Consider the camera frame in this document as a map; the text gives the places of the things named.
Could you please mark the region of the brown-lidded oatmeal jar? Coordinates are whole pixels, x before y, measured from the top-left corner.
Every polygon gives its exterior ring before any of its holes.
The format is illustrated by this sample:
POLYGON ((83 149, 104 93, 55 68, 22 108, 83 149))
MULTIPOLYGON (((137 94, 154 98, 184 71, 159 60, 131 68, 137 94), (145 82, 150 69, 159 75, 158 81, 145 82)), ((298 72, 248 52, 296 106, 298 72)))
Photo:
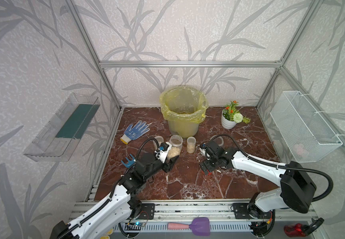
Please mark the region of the brown-lidded oatmeal jar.
POLYGON ((223 137, 221 137, 221 136, 213 136, 212 138, 211 138, 211 140, 213 140, 216 144, 218 144, 219 146, 223 146, 224 145, 224 139, 223 139, 223 137))

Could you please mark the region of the red-lidded oatmeal jar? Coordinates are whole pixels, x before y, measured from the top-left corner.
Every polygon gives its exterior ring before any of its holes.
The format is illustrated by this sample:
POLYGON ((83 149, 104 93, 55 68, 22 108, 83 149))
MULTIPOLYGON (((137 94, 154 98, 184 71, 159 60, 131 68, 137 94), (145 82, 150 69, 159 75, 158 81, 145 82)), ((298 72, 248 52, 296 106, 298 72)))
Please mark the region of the red-lidded oatmeal jar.
POLYGON ((167 160, 171 160, 172 158, 180 155, 183 144, 183 138, 177 134, 172 135, 170 137, 169 143, 172 145, 172 147, 168 152, 167 160))

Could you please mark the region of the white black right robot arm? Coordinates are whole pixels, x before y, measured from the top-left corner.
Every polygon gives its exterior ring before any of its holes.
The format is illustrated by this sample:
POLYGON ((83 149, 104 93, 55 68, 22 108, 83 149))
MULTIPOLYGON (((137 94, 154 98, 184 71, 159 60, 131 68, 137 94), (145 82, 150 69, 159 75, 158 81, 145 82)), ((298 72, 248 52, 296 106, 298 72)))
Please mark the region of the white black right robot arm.
POLYGON ((251 198, 246 208, 254 219, 276 209, 292 209, 306 214, 311 203, 326 198, 334 187, 333 179, 325 172, 304 168, 295 161, 285 164, 262 159, 248 154, 239 144, 223 148, 212 139, 199 148, 205 156, 200 168, 206 175, 218 168, 232 168, 255 174, 277 185, 276 189, 258 192, 251 198), (311 173, 323 176, 328 182, 326 190, 319 196, 315 196, 317 186, 309 176, 311 173))

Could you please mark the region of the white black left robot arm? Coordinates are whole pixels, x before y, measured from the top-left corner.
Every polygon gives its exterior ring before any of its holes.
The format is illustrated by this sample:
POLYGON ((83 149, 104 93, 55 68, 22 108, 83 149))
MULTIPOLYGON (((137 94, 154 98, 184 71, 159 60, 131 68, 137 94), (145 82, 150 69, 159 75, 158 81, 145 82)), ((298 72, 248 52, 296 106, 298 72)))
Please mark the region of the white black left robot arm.
POLYGON ((137 152, 135 162, 127 169, 111 192, 81 216, 59 222, 51 232, 52 239, 99 239, 119 223, 141 212, 137 199, 146 183, 160 171, 170 172, 179 158, 178 147, 169 142, 157 144, 153 153, 137 152))

